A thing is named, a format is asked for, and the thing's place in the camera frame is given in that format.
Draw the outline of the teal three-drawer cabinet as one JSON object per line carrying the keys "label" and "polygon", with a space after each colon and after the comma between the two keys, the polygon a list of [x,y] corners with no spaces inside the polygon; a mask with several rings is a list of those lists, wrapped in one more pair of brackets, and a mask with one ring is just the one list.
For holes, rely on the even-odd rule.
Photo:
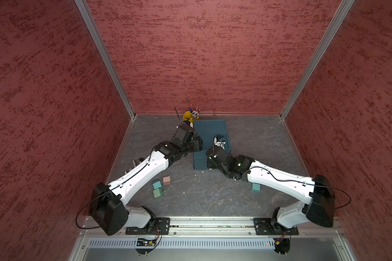
{"label": "teal three-drawer cabinet", "polygon": [[216,135],[224,137],[224,149],[231,151],[228,130],[225,120],[197,120],[193,123],[193,128],[202,140],[202,150],[193,154],[195,170],[208,170],[207,150],[213,146]]}

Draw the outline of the pink plug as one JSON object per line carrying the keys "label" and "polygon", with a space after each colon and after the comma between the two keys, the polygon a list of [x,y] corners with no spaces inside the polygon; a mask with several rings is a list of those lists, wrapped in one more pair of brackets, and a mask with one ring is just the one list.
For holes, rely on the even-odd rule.
{"label": "pink plug", "polygon": [[164,176],[162,178],[162,182],[164,186],[170,186],[172,184],[172,180],[170,176]]}

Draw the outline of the teal plug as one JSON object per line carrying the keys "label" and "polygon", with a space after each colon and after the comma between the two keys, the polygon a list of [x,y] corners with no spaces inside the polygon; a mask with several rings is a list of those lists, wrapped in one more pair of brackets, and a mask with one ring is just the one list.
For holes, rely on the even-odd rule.
{"label": "teal plug", "polygon": [[153,186],[153,189],[154,189],[154,190],[162,189],[162,183],[161,183],[161,181],[154,181],[153,184],[152,184],[152,186]]}
{"label": "teal plug", "polygon": [[256,192],[261,191],[261,185],[257,184],[257,183],[253,183],[252,184],[252,191],[256,191]]}

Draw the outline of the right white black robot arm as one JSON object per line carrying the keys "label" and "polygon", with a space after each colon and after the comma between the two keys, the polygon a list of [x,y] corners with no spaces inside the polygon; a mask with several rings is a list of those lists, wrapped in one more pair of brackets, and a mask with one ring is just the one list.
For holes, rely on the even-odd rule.
{"label": "right white black robot arm", "polygon": [[307,222],[321,227],[333,226],[335,193],[326,177],[293,175],[262,164],[251,157],[233,157],[217,145],[209,148],[206,156],[208,162],[227,178],[264,185],[298,200],[290,206],[274,210],[270,226],[275,234],[288,232],[293,227]]}

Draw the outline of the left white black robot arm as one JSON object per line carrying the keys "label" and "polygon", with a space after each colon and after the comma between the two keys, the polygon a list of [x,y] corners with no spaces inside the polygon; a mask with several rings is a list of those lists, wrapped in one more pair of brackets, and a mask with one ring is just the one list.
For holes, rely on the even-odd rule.
{"label": "left white black robot arm", "polygon": [[89,214],[98,226],[112,236],[122,228],[155,231],[155,214],[147,207],[132,207],[128,203],[145,184],[188,153],[201,151],[202,139],[188,125],[177,127],[171,141],[157,144],[149,156],[119,179],[93,189]]}

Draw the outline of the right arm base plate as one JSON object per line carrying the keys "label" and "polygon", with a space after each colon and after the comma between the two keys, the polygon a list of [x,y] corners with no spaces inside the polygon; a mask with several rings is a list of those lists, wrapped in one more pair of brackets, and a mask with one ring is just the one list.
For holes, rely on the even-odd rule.
{"label": "right arm base plate", "polygon": [[297,227],[285,228],[278,224],[272,225],[271,218],[256,217],[253,219],[254,229],[257,236],[298,236]]}

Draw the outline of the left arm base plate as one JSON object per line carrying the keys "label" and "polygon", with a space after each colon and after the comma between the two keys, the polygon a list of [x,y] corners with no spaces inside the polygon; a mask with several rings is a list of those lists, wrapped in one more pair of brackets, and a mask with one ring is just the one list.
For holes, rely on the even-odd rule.
{"label": "left arm base plate", "polygon": [[144,228],[137,227],[126,227],[126,235],[168,235],[170,228],[169,217],[155,217],[151,218],[150,221]]}

